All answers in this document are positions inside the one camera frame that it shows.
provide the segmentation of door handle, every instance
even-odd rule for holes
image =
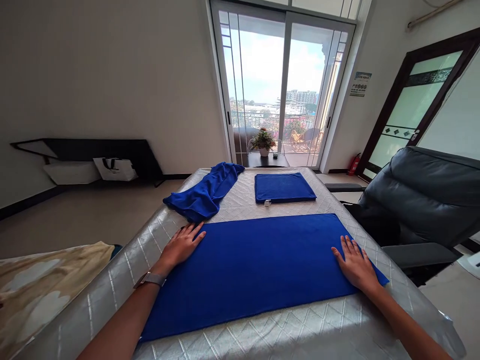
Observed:
[[[415,132],[413,133],[413,136],[411,137],[410,141],[415,140],[417,138],[417,136],[419,135],[419,132],[420,132],[420,130],[416,129]]]

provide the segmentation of balcony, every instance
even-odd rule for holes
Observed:
[[[279,137],[279,115],[270,113],[232,112],[233,135],[237,151],[237,162],[245,162],[247,144],[258,132],[266,128],[274,138]],[[313,128],[314,115],[287,114],[283,125],[283,149],[291,167],[314,167],[317,165],[323,131]]]

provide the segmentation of hand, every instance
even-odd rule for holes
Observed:
[[[332,247],[331,251],[340,265],[341,272],[348,281],[366,294],[374,292],[378,287],[381,288],[382,286],[365,250],[360,251],[357,242],[355,240],[350,241],[348,236],[340,236],[340,242],[345,260],[336,248]]]
[[[195,235],[203,225],[201,222],[194,228],[195,224],[189,223],[178,229],[163,249],[160,259],[151,268],[151,272],[167,276],[175,266],[187,260],[207,234],[206,231],[202,231],[194,241]]]

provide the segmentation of door frame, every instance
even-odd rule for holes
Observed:
[[[256,7],[254,4],[243,4],[243,3],[229,2],[225,0],[210,0],[210,6],[211,6],[211,16],[212,16],[212,22],[213,22],[213,33],[214,33],[213,35],[215,39],[216,54],[217,54],[218,66],[219,66],[221,93],[223,97],[224,115],[226,119],[226,128],[228,133],[228,142],[229,142],[230,156],[231,156],[232,162],[237,161],[237,153],[235,149],[233,120],[231,118],[232,111],[230,108],[230,94],[228,91],[227,69],[225,65],[225,56],[223,51],[222,29],[221,29],[219,11],[232,12],[239,15],[250,16],[254,18],[265,19],[265,20],[276,21],[276,22],[282,22],[285,24],[283,59],[282,59],[282,75],[281,75],[282,79],[281,79],[281,88],[280,88],[280,113],[279,113],[279,125],[278,125],[279,138],[283,137],[283,129],[284,129],[284,123],[285,123],[285,112],[286,112],[285,107],[286,107],[286,97],[287,97],[287,87],[288,87],[290,45],[292,40],[292,24],[293,23],[302,24],[307,26],[329,29],[333,31],[346,32],[348,34],[347,40],[345,43],[345,50],[343,52],[343,58],[340,63],[340,68],[338,70],[338,77],[332,91],[332,99],[331,99],[332,106],[330,106],[330,109],[328,110],[328,114],[327,114],[327,118],[329,119],[327,121],[328,124],[325,128],[325,133],[323,134],[320,148],[318,149],[318,159],[316,164],[309,166],[311,169],[319,169],[321,157],[325,147],[325,140],[327,138],[328,130],[330,127],[330,119],[332,118],[332,115],[335,109],[335,103],[337,101],[337,96],[340,90],[342,77],[344,75],[345,66],[349,56],[350,47],[352,44],[352,38],[354,36],[355,29],[356,29],[355,22],[348,19],[345,19],[347,21],[341,21],[337,19],[314,16],[310,13],[305,14],[305,13],[297,13],[297,12],[291,12],[288,10],[280,10],[280,9],[274,9],[274,8],[262,8],[262,7]],[[321,84],[319,84],[319,99],[318,99],[317,112],[316,112],[317,117],[320,115],[318,105],[320,104],[320,97],[322,95],[324,86],[327,86],[327,87],[330,86],[329,85],[330,78],[326,79],[328,63],[329,62],[327,61],[327,66],[325,66],[325,69],[323,70],[322,82]],[[240,69],[240,73],[243,81],[242,69]],[[315,124],[317,124],[318,122],[317,117],[315,118]],[[281,151],[281,144],[279,144],[278,150]]]
[[[404,89],[404,85],[407,82],[414,65],[421,61],[437,58],[439,56],[457,51],[462,51],[462,54],[458,58],[442,87],[436,94],[435,98],[430,104],[430,107],[420,120],[420,123],[416,128],[418,131],[415,131],[417,132],[417,136],[412,136],[406,146],[415,146],[418,144],[442,106],[449,89],[459,78],[459,76],[462,75],[465,68],[477,52],[479,45],[480,27],[406,53],[390,92],[388,93],[385,103],[383,104],[380,114],[378,115],[378,119],[370,134],[370,138],[365,146],[365,150],[363,151],[360,162],[358,163],[358,167],[355,171],[356,175],[367,182],[372,181],[370,177],[364,174],[364,170],[367,167],[370,156],[372,156],[372,153],[374,152],[375,146],[377,145],[380,135],[387,125],[395,105],[397,104],[397,100]]]

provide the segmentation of bag handle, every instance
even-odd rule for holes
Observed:
[[[103,163],[103,166],[107,168],[108,170],[117,170],[115,169],[115,159],[110,159],[110,166],[109,163],[107,162],[107,158],[103,157],[101,159],[101,162]]]

